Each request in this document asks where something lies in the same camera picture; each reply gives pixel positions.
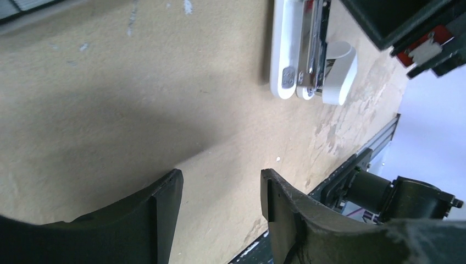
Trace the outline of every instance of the white wall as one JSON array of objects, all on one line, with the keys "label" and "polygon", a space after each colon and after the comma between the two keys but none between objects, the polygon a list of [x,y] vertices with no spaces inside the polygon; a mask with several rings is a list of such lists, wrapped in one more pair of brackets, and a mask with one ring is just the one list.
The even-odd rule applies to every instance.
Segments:
[{"label": "white wall", "polygon": [[[466,199],[466,67],[409,81],[381,176],[422,180]],[[466,209],[449,219],[466,219]]]}]

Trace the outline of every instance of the beige tabletop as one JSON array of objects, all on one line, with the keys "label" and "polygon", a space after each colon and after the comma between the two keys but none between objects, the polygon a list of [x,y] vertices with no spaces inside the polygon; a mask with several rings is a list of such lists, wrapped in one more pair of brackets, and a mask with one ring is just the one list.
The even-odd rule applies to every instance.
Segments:
[{"label": "beige tabletop", "polygon": [[72,221],[179,168],[170,262],[226,263],[267,228],[261,169],[309,192],[395,116],[405,70],[338,1],[342,107],[270,93],[272,1],[190,3],[89,1],[0,36],[0,214]]}]

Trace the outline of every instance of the wooden table surface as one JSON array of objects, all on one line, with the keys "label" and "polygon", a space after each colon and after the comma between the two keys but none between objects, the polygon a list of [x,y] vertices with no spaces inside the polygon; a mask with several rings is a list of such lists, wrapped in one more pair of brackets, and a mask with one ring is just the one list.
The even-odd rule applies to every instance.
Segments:
[{"label": "wooden table surface", "polygon": [[405,70],[338,1],[328,39],[359,59],[342,107],[270,93],[272,1],[190,3],[88,1],[0,37],[2,215],[72,221],[176,167],[170,262],[226,263],[267,228],[261,169],[311,191],[395,116]]}]

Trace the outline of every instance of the stapler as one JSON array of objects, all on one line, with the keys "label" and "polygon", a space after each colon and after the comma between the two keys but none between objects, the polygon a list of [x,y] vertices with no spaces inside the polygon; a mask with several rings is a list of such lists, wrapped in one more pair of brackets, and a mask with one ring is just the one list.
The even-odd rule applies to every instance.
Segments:
[{"label": "stapler", "polygon": [[344,41],[327,43],[331,0],[276,0],[270,64],[275,97],[293,94],[342,105],[357,73],[357,52]]}]

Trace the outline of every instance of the scratched table surface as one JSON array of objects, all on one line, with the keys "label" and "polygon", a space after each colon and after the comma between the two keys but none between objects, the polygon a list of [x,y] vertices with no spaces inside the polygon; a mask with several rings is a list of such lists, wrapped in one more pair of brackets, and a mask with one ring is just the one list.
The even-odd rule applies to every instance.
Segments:
[{"label": "scratched table surface", "polygon": [[267,228],[259,176],[313,189],[391,120],[405,70],[332,4],[359,52],[342,107],[267,84],[272,1],[88,1],[0,37],[0,213],[72,221],[171,168],[171,263],[226,263]]}]

